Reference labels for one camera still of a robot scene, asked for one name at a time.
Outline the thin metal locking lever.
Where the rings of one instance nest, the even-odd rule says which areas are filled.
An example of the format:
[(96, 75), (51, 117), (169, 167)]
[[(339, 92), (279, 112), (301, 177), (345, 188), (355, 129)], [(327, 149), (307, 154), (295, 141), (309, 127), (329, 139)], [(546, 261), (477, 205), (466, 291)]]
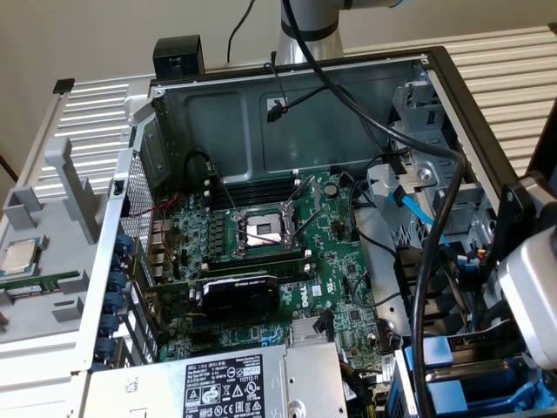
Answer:
[(207, 166), (208, 166), (208, 170), (216, 176), (216, 178), (217, 178), (219, 184), (221, 185), (223, 191), (225, 192), (225, 195), (227, 196), (227, 198), (228, 198), (230, 204), (232, 205), (232, 208), (233, 208), (233, 210), (234, 210), (235, 216), (238, 217), (238, 216), (239, 216), (238, 208), (237, 208), (237, 206), (235, 205), (235, 203), (234, 203), (234, 201), (233, 201), (233, 199), (232, 199), (232, 196), (231, 196), (231, 194), (229, 193), (229, 191), (228, 191), (228, 189), (227, 189), (227, 187), (226, 187), (226, 185), (225, 185), (225, 182), (222, 180), (220, 174), (218, 173), (217, 167), (214, 165), (214, 163), (213, 163), (211, 160), (208, 161)]
[(261, 235), (257, 235), (257, 234), (252, 234), (252, 233), (248, 233), (248, 232), (246, 232), (246, 231), (244, 231), (243, 234), (244, 234), (245, 236), (247, 236), (247, 237), (251, 237), (251, 238), (254, 238), (254, 239), (261, 240), (261, 241), (273, 243), (273, 244), (275, 244), (275, 245), (283, 245), (283, 244), (284, 244), (284, 241), (282, 241), (282, 240), (271, 239), (271, 238), (268, 238), (268, 237), (266, 237), (266, 236), (261, 236)]

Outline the silver optical drive cage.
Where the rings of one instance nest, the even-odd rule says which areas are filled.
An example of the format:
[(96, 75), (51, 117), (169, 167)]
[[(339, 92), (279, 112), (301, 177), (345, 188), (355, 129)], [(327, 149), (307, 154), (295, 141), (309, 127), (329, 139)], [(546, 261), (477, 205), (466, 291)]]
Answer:
[[(485, 176), (475, 172), (479, 161), (446, 94), (428, 81), (407, 83), (395, 91), (393, 107), (399, 116), (399, 121), (393, 124), (395, 130), (429, 145), (462, 152), (465, 158), (472, 159), (466, 163), (443, 233), (450, 240), (463, 239), (466, 249), (491, 244), (496, 226), (490, 201), (492, 187)], [(412, 181), (403, 187), (420, 209), (432, 217), (445, 197), (455, 163), (415, 150), (404, 161), (410, 165)]]

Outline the open PC case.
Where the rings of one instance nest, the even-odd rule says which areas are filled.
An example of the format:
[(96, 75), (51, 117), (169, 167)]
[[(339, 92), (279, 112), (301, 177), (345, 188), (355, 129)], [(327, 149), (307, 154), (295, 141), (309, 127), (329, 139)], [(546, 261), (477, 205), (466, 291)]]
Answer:
[[(471, 92), (441, 48), (393, 55), (337, 59), (324, 62), (325, 79), (307, 64), (282, 66), (272, 59), (261, 67), (187, 78), (155, 79), (145, 115), (131, 127), (131, 143), (118, 161), (110, 191), (110, 206), (103, 229), (103, 249), (95, 264), (100, 279), (98, 323), (92, 331), (91, 368), (79, 399), (82, 418), (91, 377), (96, 372), (158, 364), (162, 323), (148, 306), (146, 295), (155, 286), (150, 263), (151, 230), (156, 212), (170, 199), (202, 192), (202, 183), (214, 174), (211, 160), (226, 183), (250, 179), (293, 177), (317, 172), (346, 173), (361, 188), (361, 204), (354, 209), (353, 228), (365, 241), (364, 255), (371, 270), (372, 293), (388, 303), (378, 309), (380, 322), (391, 334), (396, 365), (388, 384), (377, 382), (378, 373), (362, 374), (340, 359), (347, 418), (436, 418), (426, 381), (423, 340), (426, 290), (433, 259), (441, 245), (457, 253), (458, 274), (450, 279), (464, 326), (456, 334), (515, 335), (523, 344), (521, 359), (526, 380), (511, 392), (481, 396), (465, 393), (466, 400), (481, 401), (509, 396), (527, 382), (536, 386), (534, 405), (525, 411), (486, 418), (557, 418), (557, 369), (538, 367), (527, 350), (519, 327), (496, 277), (493, 242), (465, 248), (463, 239), (450, 240), (443, 230), (460, 182), (471, 158), (462, 152), (429, 145), (395, 130), (399, 116), (393, 107), (397, 88), (428, 81), (448, 97), (468, 136), (479, 164), (475, 172), (492, 187), (490, 201), (499, 211), (503, 187), (521, 176), (510, 165), (497, 138)], [(327, 90), (292, 107), (274, 123), (266, 113), (276, 100), (284, 103), (320, 86)], [(363, 118), (387, 152), (408, 147), (402, 159), (410, 184), (411, 151), (449, 158), (455, 173), (431, 217), (399, 187), (377, 207), (367, 171), (385, 165), (379, 149), (360, 123)], [(133, 238), (129, 254), (115, 251), (119, 233)], [(418, 271), (412, 318), (409, 319), (394, 272), (396, 248), (414, 246), (423, 251)], [(99, 335), (111, 257), (117, 253), (127, 283), (118, 311), (119, 329), (110, 337), (115, 350), (109, 359), (97, 359)]]

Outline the dark brown board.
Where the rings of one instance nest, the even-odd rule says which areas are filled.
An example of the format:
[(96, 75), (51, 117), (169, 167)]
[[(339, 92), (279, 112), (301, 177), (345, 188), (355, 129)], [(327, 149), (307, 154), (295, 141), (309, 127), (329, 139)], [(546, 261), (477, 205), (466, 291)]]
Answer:
[(534, 149), (527, 172), (537, 171), (546, 179), (557, 171), (557, 98)]

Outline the grey power supply unit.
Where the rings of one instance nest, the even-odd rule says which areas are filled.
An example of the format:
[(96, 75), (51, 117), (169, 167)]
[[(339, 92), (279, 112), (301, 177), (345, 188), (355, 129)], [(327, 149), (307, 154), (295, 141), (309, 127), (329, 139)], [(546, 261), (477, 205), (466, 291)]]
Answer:
[(96, 372), (82, 418), (347, 418), (332, 343)]

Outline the black graphics card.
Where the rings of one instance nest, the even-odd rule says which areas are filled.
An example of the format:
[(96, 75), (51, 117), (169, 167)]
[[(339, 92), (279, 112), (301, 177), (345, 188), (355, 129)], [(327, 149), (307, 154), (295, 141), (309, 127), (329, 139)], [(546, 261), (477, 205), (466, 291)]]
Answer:
[(187, 316), (212, 322), (259, 320), (280, 306), (279, 279), (269, 274), (159, 285), (151, 291), (167, 320)]

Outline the green RAM stick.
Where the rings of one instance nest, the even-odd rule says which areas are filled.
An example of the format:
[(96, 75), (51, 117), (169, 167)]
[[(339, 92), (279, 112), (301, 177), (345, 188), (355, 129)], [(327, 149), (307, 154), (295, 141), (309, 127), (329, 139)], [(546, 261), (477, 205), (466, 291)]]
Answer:
[(303, 259), (234, 260), (210, 264), (205, 276), (213, 278), (260, 272), (277, 277), (286, 277), (303, 273), (304, 266), (305, 261)]
[(57, 293), (61, 291), (60, 286), (58, 285), (60, 280), (73, 279), (76, 277), (79, 277), (78, 271), (70, 271), (67, 273), (52, 274), (47, 276), (31, 276), (13, 281), (2, 281), (0, 282), (0, 290), (4, 290), (14, 299), (44, 295), (48, 293)]

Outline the silver chipset heatsink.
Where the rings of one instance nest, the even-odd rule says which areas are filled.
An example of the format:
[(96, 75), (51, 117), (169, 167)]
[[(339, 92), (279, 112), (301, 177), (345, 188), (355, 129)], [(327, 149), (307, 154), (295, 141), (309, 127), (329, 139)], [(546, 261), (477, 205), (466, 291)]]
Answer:
[(292, 322), (290, 345), (291, 347), (309, 347), (332, 342), (326, 325), (319, 318), (297, 319)]

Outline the CPU socket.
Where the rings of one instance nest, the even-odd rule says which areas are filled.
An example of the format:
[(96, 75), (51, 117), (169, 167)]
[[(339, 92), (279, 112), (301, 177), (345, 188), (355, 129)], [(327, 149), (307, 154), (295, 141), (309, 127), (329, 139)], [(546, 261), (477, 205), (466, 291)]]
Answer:
[[(238, 217), (236, 217), (234, 213), (231, 215), (235, 238), (234, 247), (232, 249), (233, 256), (245, 257), (251, 250), (260, 248), (271, 248), (272, 250), (289, 252), (299, 246), (296, 238), (292, 242), (292, 247), (285, 248), (283, 245), (275, 245), (273, 243), (247, 237), (243, 234), (243, 232), (246, 231), (271, 239), (282, 240), (283, 221), (279, 214), (279, 204), (280, 203), (270, 206), (247, 207), (238, 211)], [(296, 228), (295, 210), (293, 221), (295, 224), (294, 228)]]

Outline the metal socket cover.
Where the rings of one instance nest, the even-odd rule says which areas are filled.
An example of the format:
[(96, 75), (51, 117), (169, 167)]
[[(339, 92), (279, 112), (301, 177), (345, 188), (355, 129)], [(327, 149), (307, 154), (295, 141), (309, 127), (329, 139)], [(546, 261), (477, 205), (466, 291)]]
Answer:
[[(305, 190), (305, 187), (307, 185), (311, 186), (313, 192), (314, 211), (310, 215), (310, 217), (301, 224), (300, 227), (294, 228), (295, 224), (293, 221), (293, 214), (294, 214), (293, 201), (297, 196), (299, 196)], [(315, 176), (312, 175), (311, 177), (304, 179), (297, 186), (297, 188), (289, 196), (287, 201), (281, 202), (279, 204), (279, 214), (283, 221), (283, 232), (282, 232), (281, 243), (285, 248), (292, 247), (293, 240), (298, 235), (300, 235), (320, 214), (321, 212), (320, 200), (321, 200), (321, 191), (318, 185), (318, 181), (315, 179)]]

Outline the green motherboard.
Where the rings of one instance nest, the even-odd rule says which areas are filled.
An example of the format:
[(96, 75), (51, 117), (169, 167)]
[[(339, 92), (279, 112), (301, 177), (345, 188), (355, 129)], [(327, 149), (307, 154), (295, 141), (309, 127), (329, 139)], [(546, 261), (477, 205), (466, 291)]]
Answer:
[[(212, 322), (198, 317), (167, 320), (150, 289), (147, 303), (162, 323), (158, 359), (177, 361), (232, 352), (239, 349), (291, 347), (294, 320), (319, 317), (326, 309), (334, 313), (334, 344), (340, 359), (362, 374), (378, 373), (381, 358), (390, 352), (391, 334), (380, 322), (377, 311), (388, 299), (372, 293), (371, 270), (364, 255), (365, 241), (353, 228), (354, 209), (362, 202), (361, 188), (353, 186), (346, 173), (317, 172), (296, 176), (295, 189), (315, 176), (321, 191), (321, 212), (296, 237), (299, 246), (289, 252), (304, 252), (304, 272), (279, 280), (280, 306), (263, 319)], [(325, 195), (327, 184), (338, 187), (338, 195)], [(248, 273), (206, 277), (212, 260), (232, 255), (235, 238), (231, 221), (233, 208), (214, 210), (221, 186), (205, 188), (166, 200), (156, 212), (151, 230), (150, 263), (155, 286), (185, 282), (205, 283)], [(314, 211), (310, 185), (294, 201), (296, 228)], [(195, 327), (193, 321), (206, 321)]]

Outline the silver CPU chip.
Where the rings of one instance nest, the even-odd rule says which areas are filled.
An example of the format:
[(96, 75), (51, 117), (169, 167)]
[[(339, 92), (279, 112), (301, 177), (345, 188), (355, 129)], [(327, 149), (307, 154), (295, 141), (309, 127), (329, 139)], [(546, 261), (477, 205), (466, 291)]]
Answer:
[(0, 277), (33, 273), (40, 240), (36, 237), (9, 243), (0, 266)]

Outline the hard disk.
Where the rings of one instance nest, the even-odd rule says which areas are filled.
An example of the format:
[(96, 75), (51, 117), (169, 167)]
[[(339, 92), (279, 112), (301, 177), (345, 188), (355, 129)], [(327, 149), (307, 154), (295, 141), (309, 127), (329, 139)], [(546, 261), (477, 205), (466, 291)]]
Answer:
[(481, 396), (509, 393), (526, 380), (523, 344), (515, 335), (429, 335), (423, 350), (428, 383), (460, 381), (465, 392)]

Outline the grey parts rack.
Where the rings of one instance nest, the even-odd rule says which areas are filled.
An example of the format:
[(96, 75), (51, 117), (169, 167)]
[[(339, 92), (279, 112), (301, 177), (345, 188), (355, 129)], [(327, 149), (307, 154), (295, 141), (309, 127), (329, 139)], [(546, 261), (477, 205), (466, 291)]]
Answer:
[(0, 227), (0, 266), (9, 243), (41, 240), (33, 273), (0, 277), (0, 282), (70, 271), (78, 271), (79, 277), (60, 280), (57, 293), (14, 299), (0, 290), (0, 344), (79, 328), (107, 198), (96, 195), (89, 181), (78, 177), (71, 149), (68, 138), (53, 138), (44, 154), (61, 181), (64, 197), (42, 201), (30, 185), (9, 191), (3, 205), (5, 224)]

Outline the black RAM slot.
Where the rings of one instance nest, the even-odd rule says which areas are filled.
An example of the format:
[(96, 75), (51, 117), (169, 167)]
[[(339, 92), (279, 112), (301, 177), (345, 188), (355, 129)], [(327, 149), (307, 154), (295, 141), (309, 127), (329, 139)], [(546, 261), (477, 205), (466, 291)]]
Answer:
[[(245, 206), (257, 206), (270, 203), (278, 203), (281, 201), (286, 201), (289, 197), (287, 193), (278, 194), (232, 194), (231, 195), (234, 205), (237, 208)], [(211, 208), (214, 210), (223, 210), (233, 208), (233, 205), (229, 198), (225, 194), (215, 195), (213, 201), (211, 202)]]
[(278, 193), (287, 193), (289, 196), (295, 190), (295, 184), (293, 185), (271, 185), (271, 186), (251, 186), (251, 187), (238, 187), (238, 188), (230, 188), (227, 187), (229, 193), (232, 195), (236, 194), (278, 194)]
[(286, 262), (289, 260), (304, 260), (304, 252), (294, 253), (258, 253), (245, 257), (218, 257), (210, 262), (211, 265), (240, 265), (240, 264), (267, 264), (272, 262)]
[[(247, 181), (240, 181), (235, 183), (226, 183), (226, 187), (230, 188), (238, 188), (238, 187), (251, 187), (251, 186), (271, 186), (271, 185), (293, 185), (296, 178), (292, 175), (290, 176), (283, 176), (283, 177), (276, 177), (276, 178), (268, 178), (268, 179), (250, 179)], [(216, 175), (210, 176), (208, 179), (205, 179), (202, 183), (203, 187), (210, 188), (210, 187), (217, 187), (221, 186), (221, 182), (217, 179)]]
[(294, 190), (294, 182), (290, 180), (234, 185), (227, 188), (238, 206), (287, 200)]

